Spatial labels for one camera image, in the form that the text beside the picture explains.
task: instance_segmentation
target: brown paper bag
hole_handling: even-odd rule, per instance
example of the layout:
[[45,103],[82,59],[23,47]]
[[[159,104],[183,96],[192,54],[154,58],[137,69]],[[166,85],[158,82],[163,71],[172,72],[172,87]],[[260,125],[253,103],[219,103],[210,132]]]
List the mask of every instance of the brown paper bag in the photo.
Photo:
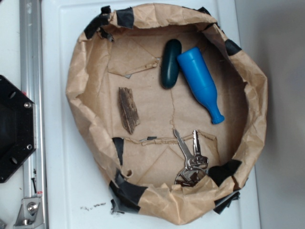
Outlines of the brown paper bag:
[[[182,73],[174,88],[161,87],[163,49],[173,38],[183,52],[200,48],[224,122],[211,123]],[[141,120],[132,135],[122,125],[119,87],[132,89]],[[191,222],[245,185],[264,146],[267,79],[205,11],[166,4],[102,8],[77,41],[66,95],[118,211]],[[189,149],[198,130],[210,160],[208,176],[194,187],[174,185],[185,159],[174,128]]]

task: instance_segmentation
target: screw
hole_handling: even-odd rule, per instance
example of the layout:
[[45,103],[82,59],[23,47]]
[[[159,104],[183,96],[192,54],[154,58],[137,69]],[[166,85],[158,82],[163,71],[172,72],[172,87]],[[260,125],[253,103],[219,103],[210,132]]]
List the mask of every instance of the screw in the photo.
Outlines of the screw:
[[24,107],[27,108],[27,109],[28,109],[28,108],[31,108],[31,107],[32,107],[32,104],[29,103],[29,102],[27,102],[27,103],[24,104]]
[[38,210],[38,205],[37,205],[36,203],[31,202],[31,203],[28,204],[28,211],[29,211],[30,213],[33,214],[33,213],[35,213],[37,210]]
[[29,219],[23,219],[22,220],[22,225],[29,225],[30,224],[30,220]]

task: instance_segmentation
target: key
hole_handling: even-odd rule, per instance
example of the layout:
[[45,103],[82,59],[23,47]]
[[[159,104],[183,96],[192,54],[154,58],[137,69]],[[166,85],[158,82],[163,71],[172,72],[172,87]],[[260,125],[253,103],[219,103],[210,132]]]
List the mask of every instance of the key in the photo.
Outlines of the key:
[[206,156],[201,155],[197,130],[193,131],[193,141],[194,141],[194,145],[193,145],[194,156],[193,156],[192,160],[190,161],[190,165],[192,167],[198,167],[201,169],[205,169],[208,167],[209,159]]
[[191,161],[193,159],[193,155],[191,154],[191,152],[190,152],[189,148],[187,147],[187,145],[185,144],[185,142],[180,137],[179,132],[176,129],[174,129],[173,133],[177,137],[180,149],[182,150],[182,152],[185,156],[185,168],[187,168],[188,170],[192,170]]
[[206,173],[203,169],[207,168],[209,159],[201,155],[198,132],[196,130],[193,131],[194,156],[180,137],[179,132],[175,129],[173,132],[177,137],[179,147],[185,156],[185,168],[178,173],[175,184],[193,187],[205,176]]

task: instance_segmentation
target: blue bottle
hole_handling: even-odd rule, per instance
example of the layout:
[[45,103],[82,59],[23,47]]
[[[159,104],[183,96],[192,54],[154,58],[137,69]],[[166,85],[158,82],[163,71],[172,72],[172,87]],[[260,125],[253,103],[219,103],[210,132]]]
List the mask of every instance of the blue bottle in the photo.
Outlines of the blue bottle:
[[194,47],[180,54],[177,60],[193,95],[208,109],[212,123],[221,123],[224,116],[220,114],[217,106],[217,89],[200,50]]

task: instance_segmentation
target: piece of bark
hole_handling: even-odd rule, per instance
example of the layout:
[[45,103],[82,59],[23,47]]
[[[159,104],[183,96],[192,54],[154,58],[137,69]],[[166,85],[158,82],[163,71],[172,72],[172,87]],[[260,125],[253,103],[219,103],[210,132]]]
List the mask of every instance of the piece of bark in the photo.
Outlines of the piece of bark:
[[137,107],[133,101],[132,90],[127,87],[119,87],[119,108],[123,127],[133,134],[136,125],[140,124]]

